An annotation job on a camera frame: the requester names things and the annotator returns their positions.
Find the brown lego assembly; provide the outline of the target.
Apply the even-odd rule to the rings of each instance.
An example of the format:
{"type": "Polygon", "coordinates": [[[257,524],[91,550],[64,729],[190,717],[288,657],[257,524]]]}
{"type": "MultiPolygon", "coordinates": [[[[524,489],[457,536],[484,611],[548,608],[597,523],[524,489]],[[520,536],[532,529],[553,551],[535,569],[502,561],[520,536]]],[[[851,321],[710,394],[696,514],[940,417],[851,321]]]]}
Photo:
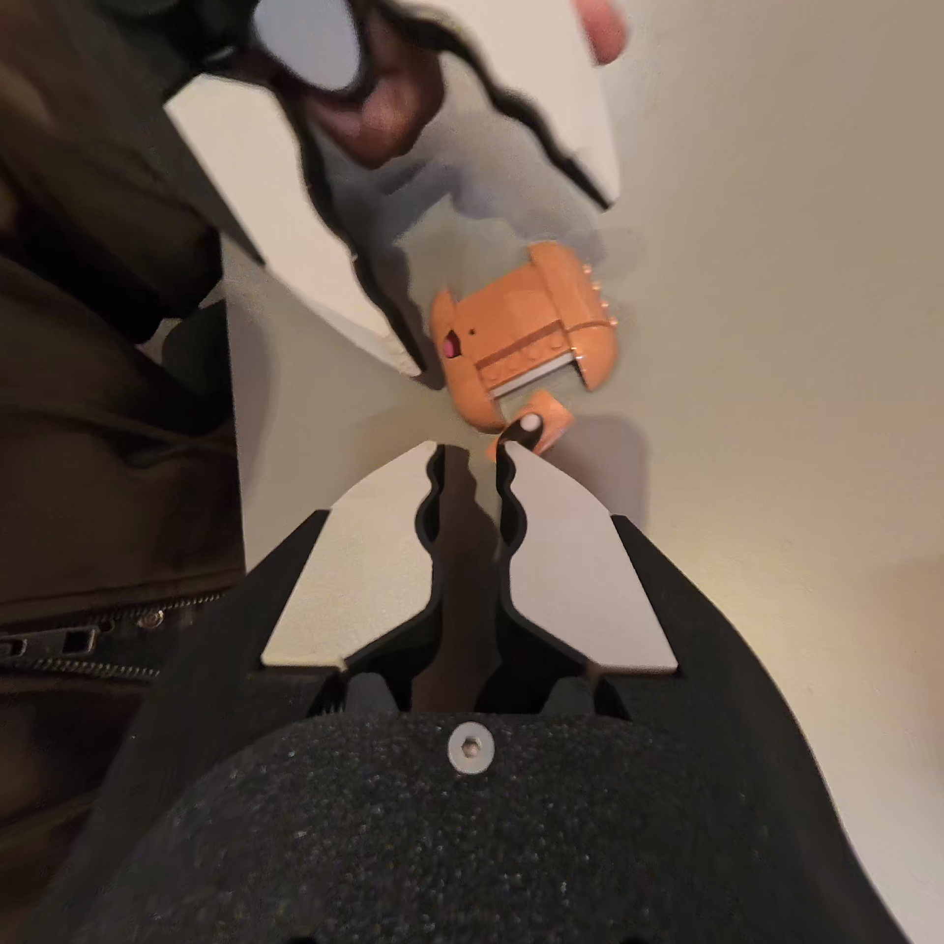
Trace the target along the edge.
{"type": "Polygon", "coordinates": [[[588,391],[607,382],[619,355],[618,322],[569,246],[537,242],[528,260],[463,299],[432,302],[431,341],[459,416],[482,433],[504,426],[500,399],[569,364],[588,391]]]}

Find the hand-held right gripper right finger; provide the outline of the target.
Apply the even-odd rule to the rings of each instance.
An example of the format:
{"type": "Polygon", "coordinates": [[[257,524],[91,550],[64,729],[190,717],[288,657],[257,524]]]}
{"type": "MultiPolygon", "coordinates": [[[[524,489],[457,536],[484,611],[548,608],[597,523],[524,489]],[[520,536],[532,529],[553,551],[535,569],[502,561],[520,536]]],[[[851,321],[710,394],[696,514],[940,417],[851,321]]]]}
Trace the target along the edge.
{"type": "Polygon", "coordinates": [[[678,658],[608,509],[518,442],[499,445],[496,476],[501,607],[517,640],[577,673],[674,674],[678,658]]]}

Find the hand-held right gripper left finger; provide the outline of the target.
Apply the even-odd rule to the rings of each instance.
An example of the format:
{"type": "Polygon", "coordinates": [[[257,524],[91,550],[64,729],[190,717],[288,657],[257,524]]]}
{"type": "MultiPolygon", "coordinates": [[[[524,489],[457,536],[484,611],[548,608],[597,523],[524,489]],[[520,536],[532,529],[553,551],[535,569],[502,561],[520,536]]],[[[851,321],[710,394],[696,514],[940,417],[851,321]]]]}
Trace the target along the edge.
{"type": "Polygon", "coordinates": [[[420,442],[332,505],[264,648],[265,667],[367,670],[442,632],[442,449],[420,442]]]}

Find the small orange lego brick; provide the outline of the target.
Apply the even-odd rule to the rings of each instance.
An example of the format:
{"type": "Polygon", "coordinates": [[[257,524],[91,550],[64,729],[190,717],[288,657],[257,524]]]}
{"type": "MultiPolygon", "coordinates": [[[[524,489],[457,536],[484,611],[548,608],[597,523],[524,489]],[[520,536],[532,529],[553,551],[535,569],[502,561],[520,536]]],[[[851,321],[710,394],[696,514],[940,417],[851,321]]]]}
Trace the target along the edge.
{"type": "Polygon", "coordinates": [[[501,434],[489,445],[486,455],[494,463],[499,445],[514,442],[542,455],[574,426],[573,413],[546,390],[536,391],[501,434]]]}

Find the brown hooded jacket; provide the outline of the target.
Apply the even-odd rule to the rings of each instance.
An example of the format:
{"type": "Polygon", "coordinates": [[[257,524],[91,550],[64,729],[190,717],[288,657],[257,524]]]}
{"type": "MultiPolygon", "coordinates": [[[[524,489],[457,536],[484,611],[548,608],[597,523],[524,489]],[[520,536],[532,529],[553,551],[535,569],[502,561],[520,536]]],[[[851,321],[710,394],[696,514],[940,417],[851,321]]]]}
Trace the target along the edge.
{"type": "Polygon", "coordinates": [[[49,883],[144,692],[243,573],[226,393],[143,350],[216,230],[104,99],[90,2],[2,2],[2,892],[49,883]]]}

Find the person's left hand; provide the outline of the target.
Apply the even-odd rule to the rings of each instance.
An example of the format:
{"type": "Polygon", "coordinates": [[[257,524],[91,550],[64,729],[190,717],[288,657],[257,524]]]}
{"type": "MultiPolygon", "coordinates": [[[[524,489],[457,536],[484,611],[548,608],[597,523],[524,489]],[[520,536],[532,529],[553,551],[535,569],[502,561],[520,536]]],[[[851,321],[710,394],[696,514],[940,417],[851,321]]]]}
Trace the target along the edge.
{"type": "MultiPolygon", "coordinates": [[[[629,23],[619,2],[573,2],[596,53],[597,70],[612,64],[629,40],[629,23]]],[[[373,56],[377,83],[366,97],[310,96],[307,110],[315,124],[330,135],[362,165],[376,168],[404,155],[419,134],[423,104],[406,75],[404,45],[390,25],[378,16],[373,2],[362,6],[368,48],[373,56]]]]}

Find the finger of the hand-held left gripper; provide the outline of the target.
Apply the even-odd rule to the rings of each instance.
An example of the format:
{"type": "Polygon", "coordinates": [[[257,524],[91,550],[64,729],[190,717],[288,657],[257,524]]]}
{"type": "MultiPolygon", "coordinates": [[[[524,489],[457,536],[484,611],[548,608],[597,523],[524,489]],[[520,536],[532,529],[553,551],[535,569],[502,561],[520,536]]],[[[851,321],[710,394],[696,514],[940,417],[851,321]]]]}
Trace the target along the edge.
{"type": "Polygon", "coordinates": [[[326,349],[442,387],[404,253],[372,243],[370,196],[299,105],[233,77],[195,77],[166,115],[235,225],[224,239],[230,312],[279,353],[326,349]]]}
{"type": "Polygon", "coordinates": [[[458,58],[492,109],[535,136],[549,162],[600,207],[620,196],[620,166],[597,60],[566,1],[384,1],[378,16],[403,42],[425,125],[442,106],[440,56],[458,58]]]}

